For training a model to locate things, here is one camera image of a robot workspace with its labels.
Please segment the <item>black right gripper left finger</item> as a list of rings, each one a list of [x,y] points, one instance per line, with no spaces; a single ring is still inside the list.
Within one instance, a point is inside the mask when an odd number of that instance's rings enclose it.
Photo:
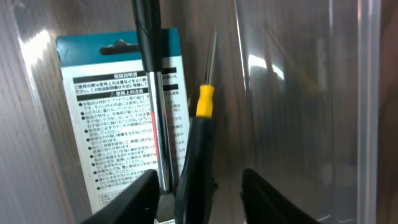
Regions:
[[[154,224],[159,198],[157,172],[147,170],[83,224]]]

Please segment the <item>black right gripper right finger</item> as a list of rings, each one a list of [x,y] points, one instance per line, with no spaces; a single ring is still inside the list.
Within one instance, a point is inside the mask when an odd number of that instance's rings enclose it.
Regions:
[[[241,198],[247,224],[319,224],[253,169],[243,172]]]

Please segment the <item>black yellow screwdriver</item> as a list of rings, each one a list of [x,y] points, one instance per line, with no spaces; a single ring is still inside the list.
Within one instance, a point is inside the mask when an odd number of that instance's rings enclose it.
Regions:
[[[215,122],[212,115],[215,88],[211,84],[217,36],[217,29],[213,29],[206,60],[205,82],[199,88],[196,115],[190,120],[185,163],[175,194],[176,223],[208,223],[213,194],[218,189],[212,175],[215,142]]]

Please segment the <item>clear plastic container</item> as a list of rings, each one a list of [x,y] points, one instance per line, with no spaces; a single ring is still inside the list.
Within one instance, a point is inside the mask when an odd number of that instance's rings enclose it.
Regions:
[[[396,1],[162,1],[196,111],[212,30],[212,223],[242,223],[254,169],[324,223],[367,223],[359,176],[377,162],[377,223],[397,222]],[[91,215],[56,38],[133,30],[131,1],[1,2],[1,222]]]

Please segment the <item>blue white cardboard box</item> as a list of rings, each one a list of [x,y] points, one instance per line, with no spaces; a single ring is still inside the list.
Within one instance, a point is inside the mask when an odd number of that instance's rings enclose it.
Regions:
[[[56,39],[92,212],[157,169],[149,89],[135,31]]]

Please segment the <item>small black-handled hammer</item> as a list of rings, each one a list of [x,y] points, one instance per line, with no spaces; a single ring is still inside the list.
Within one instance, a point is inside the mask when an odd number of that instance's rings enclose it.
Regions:
[[[150,117],[157,155],[160,200],[157,214],[159,223],[174,219],[175,171],[170,148],[167,109],[162,77],[162,27],[158,0],[132,0],[143,70],[147,76]]]

